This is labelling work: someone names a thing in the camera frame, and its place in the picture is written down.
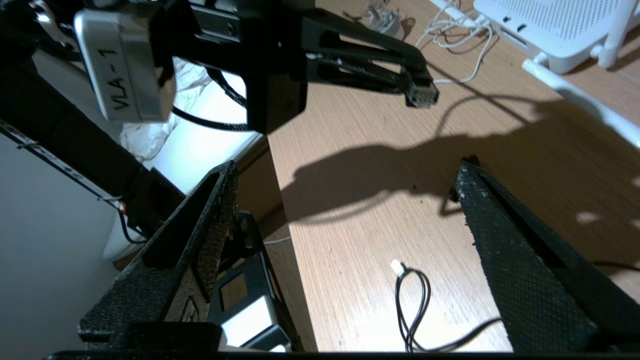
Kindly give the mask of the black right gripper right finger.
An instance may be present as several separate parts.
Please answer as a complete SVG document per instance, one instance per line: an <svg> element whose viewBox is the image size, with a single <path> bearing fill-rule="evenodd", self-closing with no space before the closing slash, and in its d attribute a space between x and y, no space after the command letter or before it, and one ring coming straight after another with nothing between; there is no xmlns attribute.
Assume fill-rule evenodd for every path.
<svg viewBox="0 0 640 360"><path fill-rule="evenodd" d="M477 160L462 160L460 203L517 353L638 353L640 308Z"/></svg>

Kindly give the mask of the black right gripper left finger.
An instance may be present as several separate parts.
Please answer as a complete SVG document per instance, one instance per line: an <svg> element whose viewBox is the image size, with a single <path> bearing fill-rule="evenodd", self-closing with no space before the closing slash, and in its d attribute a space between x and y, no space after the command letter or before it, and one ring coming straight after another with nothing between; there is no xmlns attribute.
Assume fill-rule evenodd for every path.
<svg viewBox="0 0 640 360"><path fill-rule="evenodd" d="M80 319L87 347L131 324L205 322L238 187L235 162L212 168Z"/></svg>

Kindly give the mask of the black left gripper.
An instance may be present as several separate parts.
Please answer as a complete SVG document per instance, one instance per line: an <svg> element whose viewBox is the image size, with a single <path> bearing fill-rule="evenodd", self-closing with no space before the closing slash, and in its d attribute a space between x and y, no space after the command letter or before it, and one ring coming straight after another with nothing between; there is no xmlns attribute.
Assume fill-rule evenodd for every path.
<svg viewBox="0 0 640 360"><path fill-rule="evenodd" d="M418 48L326 10L313 0L171 0L171 52L203 66L246 111L245 124L183 120L224 132L270 133L306 109L307 84L398 95L428 84ZM305 64L305 75L302 70Z"/></svg>

